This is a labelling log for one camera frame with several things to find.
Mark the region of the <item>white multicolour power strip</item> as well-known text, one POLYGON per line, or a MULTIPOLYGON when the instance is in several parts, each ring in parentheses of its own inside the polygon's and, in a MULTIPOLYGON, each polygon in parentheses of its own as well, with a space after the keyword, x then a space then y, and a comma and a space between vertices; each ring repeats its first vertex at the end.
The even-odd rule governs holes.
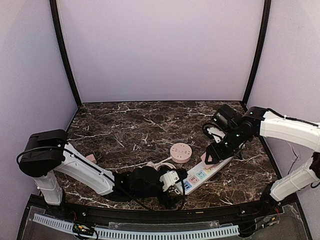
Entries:
POLYGON ((187 178, 183 180, 184 193, 189 195, 207 182, 212 176, 226 166, 233 158, 227 158, 220 163, 206 168, 203 162, 198 163, 187 172, 187 178))

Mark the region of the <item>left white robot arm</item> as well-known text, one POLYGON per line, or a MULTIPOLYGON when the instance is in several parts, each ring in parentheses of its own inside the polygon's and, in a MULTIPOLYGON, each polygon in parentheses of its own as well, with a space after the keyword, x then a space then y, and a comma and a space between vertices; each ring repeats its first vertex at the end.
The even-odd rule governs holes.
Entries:
POLYGON ((149 207, 142 199, 157 198, 167 210, 181 210, 186 201, 186 188, 180 197, 171 197, 168 190, 183 184, 187 171, 183 168, 146 165, 132 171, 118 173, 104 169, 79 153, 67 140, 65 130, 56 129, 32 134, 23 152, 16 157, 19 169, 33 178, 50 206, 61 206, 64 190, 59 186, 55 172, 72 177, 91 188, 96 194, 113 202, 134 201, 144 209, 149 207))

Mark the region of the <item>pink cube socket adapter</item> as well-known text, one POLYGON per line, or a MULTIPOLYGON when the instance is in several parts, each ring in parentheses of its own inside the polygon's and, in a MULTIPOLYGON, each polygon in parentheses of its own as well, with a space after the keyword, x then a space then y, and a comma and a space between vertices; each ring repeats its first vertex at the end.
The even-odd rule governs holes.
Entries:
POLYGON ((219 161, 216 162, 216 163, 214 163, 213 160, 212 160, 212 157, 211 157, 210 155, 208 156, 208 159, 207 159, 207 161, 206 161, 206 156, 207 156, 207 154, 204 153, 204 154, 200 157, 201 162, 203 163, 205 169, 207 169, 207 170, 208 170, 208 169, 212 169, 212 168, 216 167, 216 166, 220 163, 219 161))

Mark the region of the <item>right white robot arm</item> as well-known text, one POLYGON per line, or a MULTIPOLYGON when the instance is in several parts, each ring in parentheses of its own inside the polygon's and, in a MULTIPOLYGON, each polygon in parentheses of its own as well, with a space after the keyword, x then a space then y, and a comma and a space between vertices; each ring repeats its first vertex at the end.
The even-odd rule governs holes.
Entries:
POLYGON ((219 142, 206 147, 204 163, 215 165, 233 157, 240 145, 253 137, 275 138, 304 146, 313 151, 304 165, 287 176, 268 184, 261 199, 280 202, 289 195, 320 180, 320 125, 287 117, 271 108, 251 107, 240 114, 224 104, 213 115, 212 124, 224 133, 219 142))

